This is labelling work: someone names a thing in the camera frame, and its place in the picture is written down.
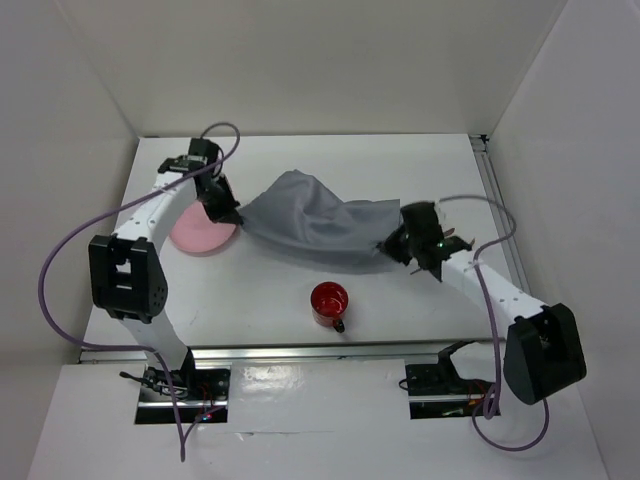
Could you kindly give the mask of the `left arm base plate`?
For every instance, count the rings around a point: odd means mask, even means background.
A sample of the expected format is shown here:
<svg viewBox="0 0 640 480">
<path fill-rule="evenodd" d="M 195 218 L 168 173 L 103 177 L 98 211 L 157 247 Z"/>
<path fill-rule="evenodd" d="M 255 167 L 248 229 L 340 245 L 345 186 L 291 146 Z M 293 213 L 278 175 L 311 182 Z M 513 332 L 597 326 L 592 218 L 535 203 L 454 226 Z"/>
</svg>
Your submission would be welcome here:
<svg viewBox="0 0 640 480">
<path fill-rule="evenodd" d="M 123 379 L 139 384 L 135 414 L 136 425 L 174 424 L 175 418 L 169 387 L 150 369 L 140 375 L 121 371 Z M 195 371 L 195 388 L 175 387 L 177 408 L 181 421 L 191 424 L 198 420 L 204 424 L 226 423 L 231 371 L 229 368 L 198 369 Z"/>
</svg>

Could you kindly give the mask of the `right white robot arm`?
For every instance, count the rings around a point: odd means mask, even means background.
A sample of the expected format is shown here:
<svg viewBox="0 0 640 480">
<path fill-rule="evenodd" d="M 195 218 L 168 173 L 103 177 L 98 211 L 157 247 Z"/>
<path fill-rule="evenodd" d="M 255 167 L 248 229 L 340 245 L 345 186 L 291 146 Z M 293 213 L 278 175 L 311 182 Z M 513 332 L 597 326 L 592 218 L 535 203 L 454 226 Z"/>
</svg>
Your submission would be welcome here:
<svg viewBox="0 0 640 480">
<path fill-rule="evenodd" d="M 458 236 L 446 236 L 434 202 L 400 209 L 400 226 L 379 245 L 394 261 L 416 261 L 437 281 L 457 290 L 489 316 L 494 360 L 494 393 L 507 384 L 515 397 L 534 405 L 586 377 L 587 366 L 573 312 L 562 303 L 547 305 L 520 290 L 482 263 L 481 253 L 515 233 L 474 248 Z"/>
</svg>

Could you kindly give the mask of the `grey cloth placemat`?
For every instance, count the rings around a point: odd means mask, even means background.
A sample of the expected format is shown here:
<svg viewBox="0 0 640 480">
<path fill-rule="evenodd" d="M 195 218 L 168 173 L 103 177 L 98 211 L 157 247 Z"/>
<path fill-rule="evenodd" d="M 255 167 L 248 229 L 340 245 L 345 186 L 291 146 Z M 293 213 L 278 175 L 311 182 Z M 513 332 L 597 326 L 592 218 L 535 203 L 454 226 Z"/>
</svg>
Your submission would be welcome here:
<svg viewBox="0 0 640 480">
<path fill-rule="evenodd" d="M 316 177 L 280 175 L 239 209 L 244 232 L 294 264 L 340 273 L 389 271 L 379 244 L 401 223 L 400 201 L 343 201 Z"/>
</svg>

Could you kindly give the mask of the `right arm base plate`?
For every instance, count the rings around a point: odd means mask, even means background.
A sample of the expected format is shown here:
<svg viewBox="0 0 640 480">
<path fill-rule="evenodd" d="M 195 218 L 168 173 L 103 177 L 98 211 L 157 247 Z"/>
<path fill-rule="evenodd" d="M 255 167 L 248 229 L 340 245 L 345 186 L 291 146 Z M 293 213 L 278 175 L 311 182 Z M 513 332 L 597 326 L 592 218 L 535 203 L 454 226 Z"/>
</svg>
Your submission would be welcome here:
<svg viewBox="0 0 640 480">
<path fill-rule="evenodd" d="M 492 383 L 462 379 L 452 363 L 407 364 L 398 386 L 408 395 L 412 420 L 471 417 Z"/>
</svg>

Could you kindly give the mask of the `pink plastic plate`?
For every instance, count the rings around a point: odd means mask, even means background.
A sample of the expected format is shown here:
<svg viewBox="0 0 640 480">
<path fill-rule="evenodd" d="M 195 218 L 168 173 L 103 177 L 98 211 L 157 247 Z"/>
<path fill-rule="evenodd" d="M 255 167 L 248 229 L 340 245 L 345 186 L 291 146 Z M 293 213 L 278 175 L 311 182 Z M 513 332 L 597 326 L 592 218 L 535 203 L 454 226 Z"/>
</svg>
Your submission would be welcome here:
<svg viewBox="0 0 640 480">
<path fill-rule="evenodd" d="M 169 239 L 183 253 L 207 255 L 225 246 L 235 232 L 234 224 L 211 222 L 203 205 L 195 201 L 179 217 Z"/>
</svg>

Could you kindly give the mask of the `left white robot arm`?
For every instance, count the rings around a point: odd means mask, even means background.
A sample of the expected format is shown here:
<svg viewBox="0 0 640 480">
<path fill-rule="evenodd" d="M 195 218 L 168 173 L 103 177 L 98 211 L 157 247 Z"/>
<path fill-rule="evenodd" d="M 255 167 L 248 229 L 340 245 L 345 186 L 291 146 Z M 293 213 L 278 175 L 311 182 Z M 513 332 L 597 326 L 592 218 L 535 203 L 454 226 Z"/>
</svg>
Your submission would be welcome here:
<svg viewBox="0 0 640 480">
<path fill-rule="evenodd" d="M 213 225 L 242 224 L 221 159 L 218 144 L 191 139 L 185 155 L 168 158 L 158 168 L 154 197 L 111 235 L 96 235 L 88 246 L 94 305 L 145 349 L 152 378 L 176 399 L 193 394 L 198 376 L 191 349 L 165 311 L 168 284 L 159 253 L 180 216 L 195 203 Z"/>
</svg>

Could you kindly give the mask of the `red mug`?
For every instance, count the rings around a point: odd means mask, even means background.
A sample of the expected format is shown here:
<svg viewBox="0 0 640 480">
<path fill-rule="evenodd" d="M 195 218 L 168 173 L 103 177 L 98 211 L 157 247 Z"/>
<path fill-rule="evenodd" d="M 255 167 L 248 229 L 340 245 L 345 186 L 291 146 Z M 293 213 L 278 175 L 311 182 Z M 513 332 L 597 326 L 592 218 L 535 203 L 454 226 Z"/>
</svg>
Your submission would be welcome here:
<svg viewBox="0 0 640 480">
<path fill-rule="evenodd" d="M 310 294 L 310 304 L 315 322 L 325 328 L 344 333 L 344 316 L 349 306 L 346 289 L 336 282 L 322 282 Z"/>
</svg>

